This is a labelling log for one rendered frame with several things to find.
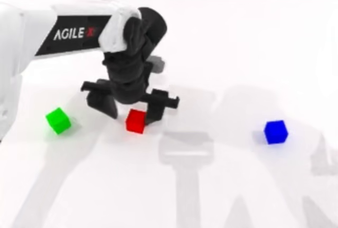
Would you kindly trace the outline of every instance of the blue cube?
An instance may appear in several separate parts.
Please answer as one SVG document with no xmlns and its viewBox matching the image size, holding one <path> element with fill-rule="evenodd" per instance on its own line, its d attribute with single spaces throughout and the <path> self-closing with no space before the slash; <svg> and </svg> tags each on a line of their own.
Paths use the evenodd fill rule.
<svg viewBox="0 0 338 228">
<path fill-rule="evenodd" d="M 269 121 L 264 129 L 268 144 L 282 144 L 286 141 L 289 133 L 287 132 L 284 121 Z"/>
</svg>

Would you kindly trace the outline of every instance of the red letter x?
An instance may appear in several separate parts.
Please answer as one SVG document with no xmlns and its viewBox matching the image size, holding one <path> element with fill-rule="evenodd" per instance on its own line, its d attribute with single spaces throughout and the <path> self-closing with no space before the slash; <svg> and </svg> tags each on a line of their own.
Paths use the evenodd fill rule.
<svg viewBox="0 0 338 228">
<path fill-rule="evenodd" d="M 94 27 L 89 27 L 88 30 L 87 30 L 87 33 L 86 33 L 86 37 L 94 36 L 94 30 L 95 30 Z"/>
</svg>

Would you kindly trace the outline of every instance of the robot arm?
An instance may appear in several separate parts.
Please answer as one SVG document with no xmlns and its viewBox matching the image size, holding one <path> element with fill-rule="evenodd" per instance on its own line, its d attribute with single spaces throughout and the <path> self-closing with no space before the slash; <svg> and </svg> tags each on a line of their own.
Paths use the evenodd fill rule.
<svg viewBox="0 0 338 228">
<path fill-rule="evenodd" d="M 15 120 L 21 73 L 33 59 L 101 50 L 114 98 L 131 104 L 145 93 L 145 60 L 166 32 L 162 17 L 149 8 L 107 0 L 36 1 L 0 0 L 0 141 Z"/>
</svg>

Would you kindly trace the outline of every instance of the white table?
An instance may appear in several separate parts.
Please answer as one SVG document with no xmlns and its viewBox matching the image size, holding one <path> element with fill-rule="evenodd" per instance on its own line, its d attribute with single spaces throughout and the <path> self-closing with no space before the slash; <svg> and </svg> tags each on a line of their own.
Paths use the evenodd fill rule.
<svg viewBox="0 0 338 228">
<path fill-rule="evenodd" d="M 0 145 L 0 227 L 338 227 L 338 0 L 122 0 L 167 20 L 143 135 L 87 107 L 102 54 L 35 61 Z M 76 119 L 56 136 L 45 115 Z M 289 138 L 262 130 L 284 120 Z"/>
</svg>

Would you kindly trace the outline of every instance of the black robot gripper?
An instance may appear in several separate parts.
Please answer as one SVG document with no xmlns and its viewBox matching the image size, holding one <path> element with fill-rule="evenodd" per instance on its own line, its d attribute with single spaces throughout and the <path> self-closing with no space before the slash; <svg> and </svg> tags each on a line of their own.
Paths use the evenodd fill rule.
<svg viewBox="0 0 338 228">
<path fill-rule="evenodd" d="M 154 62 L 147 61 L 152 51 L 166 33 L 163 18 L 150 8 L 140 8 L 142 19 L 130 18 L 124 28 L 127 49 L 122 52 L 104 53 L 103 65 L 107 67 L 109 80 L 84 82 L 81 91 L 89 91 L 87 104 L 114 119 L 118 117 L 116 101 L 125 105 L 147 104 L 145 125 L 160 121 L 165 108 L 177 109 L 179 97 L 169 98 L 167 91 L 149 86 L 154 72 Z"/>
</svg>

